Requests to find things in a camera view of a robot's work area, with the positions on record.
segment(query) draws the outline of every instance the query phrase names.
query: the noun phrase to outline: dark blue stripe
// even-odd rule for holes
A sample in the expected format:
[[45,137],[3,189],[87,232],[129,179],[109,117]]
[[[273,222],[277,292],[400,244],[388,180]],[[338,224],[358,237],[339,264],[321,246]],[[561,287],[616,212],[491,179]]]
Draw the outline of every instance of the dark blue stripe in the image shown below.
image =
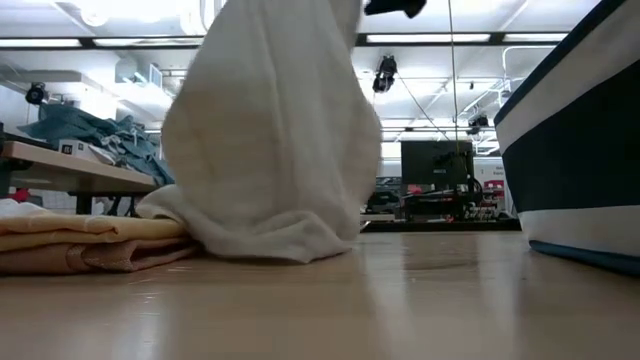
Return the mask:
[[497,126],[547,74],[626,0],[602,0],[513,92],[494,118]]
[[502,154],[519,212],[640,205],[640,60]]
[[576,260],[620,274],[640,277],[640,257],[584,250],[535,240],[530,241],[529,245],[533,250],[543,254]]

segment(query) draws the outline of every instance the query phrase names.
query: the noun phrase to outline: white cloth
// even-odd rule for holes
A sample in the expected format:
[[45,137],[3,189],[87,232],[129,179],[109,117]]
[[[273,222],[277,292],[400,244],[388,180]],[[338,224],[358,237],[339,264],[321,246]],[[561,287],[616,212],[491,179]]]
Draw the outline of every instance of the white cloth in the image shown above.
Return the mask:
[[232,0],[167,115],[176,186],[137,208],[211,253],[307,263],[349,250],[380,127],[350,50],[359,0]]

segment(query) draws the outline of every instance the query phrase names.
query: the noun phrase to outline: tan folded fabric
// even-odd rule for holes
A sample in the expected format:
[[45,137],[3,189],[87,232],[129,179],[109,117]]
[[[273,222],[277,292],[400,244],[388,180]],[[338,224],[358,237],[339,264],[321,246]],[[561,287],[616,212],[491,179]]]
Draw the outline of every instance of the tan folded fabric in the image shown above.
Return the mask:
[[186,236],[184,227],[169,219],[52,213],[0,219],[0,252],[48,244],[117,243]]
[[134,272],[192,255],[188,238],[130,240],[114,244],[53,244],[0,253],[0,274],[68,275],[96,271]]

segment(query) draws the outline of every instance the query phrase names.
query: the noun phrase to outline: wooden table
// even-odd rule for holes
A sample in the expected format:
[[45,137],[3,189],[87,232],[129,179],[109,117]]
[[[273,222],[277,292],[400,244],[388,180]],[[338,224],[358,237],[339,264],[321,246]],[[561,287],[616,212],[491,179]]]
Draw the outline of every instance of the wooden table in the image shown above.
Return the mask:
[[640,282],[513,233],[362,235],[307,266],[0,279],[7,359],[635,360]]
[[9,186],[72,192],[78,194],[80,213],[90,209],[93,195],[148,193],[157,188],[149,175],[21,142],[5,142],[0,157],[0,197],[6,197]]

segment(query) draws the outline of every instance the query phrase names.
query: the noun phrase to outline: computer monitor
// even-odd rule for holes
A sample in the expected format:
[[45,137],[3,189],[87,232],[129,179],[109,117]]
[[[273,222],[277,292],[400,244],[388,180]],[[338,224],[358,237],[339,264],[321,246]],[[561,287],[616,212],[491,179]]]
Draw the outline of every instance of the computer monitor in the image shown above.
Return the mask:
[[473,149],[466,141],[403,141],[402,183],[453,189],[473,177]]

